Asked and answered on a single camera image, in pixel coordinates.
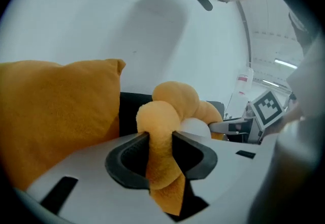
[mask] ceiling light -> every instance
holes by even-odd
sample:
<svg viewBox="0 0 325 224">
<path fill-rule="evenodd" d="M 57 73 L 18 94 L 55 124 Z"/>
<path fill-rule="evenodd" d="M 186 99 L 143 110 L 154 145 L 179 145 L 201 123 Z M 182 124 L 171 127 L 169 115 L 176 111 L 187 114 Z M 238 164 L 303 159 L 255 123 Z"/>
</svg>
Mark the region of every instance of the ceiling light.
<svg viewBox="0 0 325 224">
<path fill-rule="evenodd" d="M 293 65 L 293 64 L 289 64 L 289 63 L 287 63 L 287 62 L 285 62 L 285 61 L 281 61 L 281 60 L 279 60 L 279 59 L 275 59 L 274 62 L 276 62 L 276 63 L 278 63 L 278 64 L 282 64 L 282 65 L 288 66 L 288 67 L 293 68 L 293 69 L 296 69 L 296 68 L 297 68 L 297 66 L 295 66 L 295 65 Z"/>
<path fill-rule="evenodd" d="M 279 85 L 277 85 L 277 84 L 274 84 L 274 83 L 272 83 L 272 82 L 270 82 L 270 81 L 267 81 L 267 80 L 263 80 L 264 82 L 266 82 L 266 83 L 269 83 L 269 84 L 271 84 L 271 85 L 273 85 L 273 86 L 276 86 L 276 87 L 278 87 Z"/>
</svg>

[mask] plush toy head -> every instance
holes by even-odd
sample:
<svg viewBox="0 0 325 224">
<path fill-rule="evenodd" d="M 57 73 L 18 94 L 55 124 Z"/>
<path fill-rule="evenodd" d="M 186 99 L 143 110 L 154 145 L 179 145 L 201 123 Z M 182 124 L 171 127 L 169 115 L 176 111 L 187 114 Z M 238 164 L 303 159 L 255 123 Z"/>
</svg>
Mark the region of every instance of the plush toy head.
<svg viewBox="0 0 325 224">
<path fill-rule="evenodd" d="M 173 158 L 172 133 L 181 130 L 182 122 L 190 118 L 207 127 L 212 122 L 222 122 L 222 117 L 212 104 L 200 101 L 195 89 L 184 83 L 162 83 L 153 91 L 152 99 L 153 102 L 140 107 L 137 115 L 138 132 L 150 134 L 146 178 L 150 195 L 161 209 L 178 216 L 185 176 Z M 221 140 L 223 134 L 211 133 L 211 137 Z"/>
</svg>

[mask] orange pillow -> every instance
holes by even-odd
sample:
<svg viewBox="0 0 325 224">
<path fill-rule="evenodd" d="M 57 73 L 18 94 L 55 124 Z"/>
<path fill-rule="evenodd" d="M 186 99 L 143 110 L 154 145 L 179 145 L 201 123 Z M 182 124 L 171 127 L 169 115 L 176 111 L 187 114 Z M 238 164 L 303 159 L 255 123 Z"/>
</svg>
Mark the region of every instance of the orange pillow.
<svg viewBox="0 0 325 224">
<path fill-rule="evenodd" d="M 119 136 L 123 60 L 0 65 L 0 157 L 25 190 L 77 149 Z"/>
</svg>

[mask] wall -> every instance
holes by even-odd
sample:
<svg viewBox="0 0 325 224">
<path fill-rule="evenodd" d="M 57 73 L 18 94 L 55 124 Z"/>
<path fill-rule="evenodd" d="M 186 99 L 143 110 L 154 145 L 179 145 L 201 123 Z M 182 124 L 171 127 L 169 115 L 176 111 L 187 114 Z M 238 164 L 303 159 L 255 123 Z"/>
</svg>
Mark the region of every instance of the wall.
<svg viewBox="0 0 325 224">
<path fill-rule="evenodd" d="M 259 83 L 253 82 L 252 84 L 252 89 L 250 90 L 249 93 L 247 93 L 247 97 L 250 101 L 253 101 L 254 99 L 256 99 L 259 95 L 263 94 L 263 92 L 265 92 L 266 90 L 268 90 L 269 88 L 267 88 L 266 86 L 263 86 Z M 276 97 L 278 98 L 278 100 L 280 101 L 280 103 L 282 105 L 284 105 L 286 98 L 288 97 L 288 95 L 275 91 L 273 88 L 272 90 L 274 91 Z"/>
<path fill-rule="evenodd" d="M 0 24 L 0 61 L 122 58 L 121 90 L 152 93 L 167 80 L 229 102 L 247 41 L 235 3 L 196 0 L 12 0 Z"/>
</svg>

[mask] white ceiling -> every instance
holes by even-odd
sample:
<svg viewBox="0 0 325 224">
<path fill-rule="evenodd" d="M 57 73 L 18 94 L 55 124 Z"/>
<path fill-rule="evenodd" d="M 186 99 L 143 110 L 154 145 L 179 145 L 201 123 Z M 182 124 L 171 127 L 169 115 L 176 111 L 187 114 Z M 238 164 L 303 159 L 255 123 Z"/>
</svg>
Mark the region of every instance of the white ceiling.
<svg viewBox="0 0 325 224">
<path fill-rule="evenodd" d="M 290 87 L 286 78 L 294 70 L 274 63 L 274 60 L 298 65 L 303 59 L 302 48 L 288 16 L 289 7 L 283 0 L 244 0 L 241 4 L 250 35 L 254 81 L 261 84 L 266 84 L 262 80 L 274 82 L 280 85 L 275 87 L 277 90 L 288 93 Z"/>
</svg>

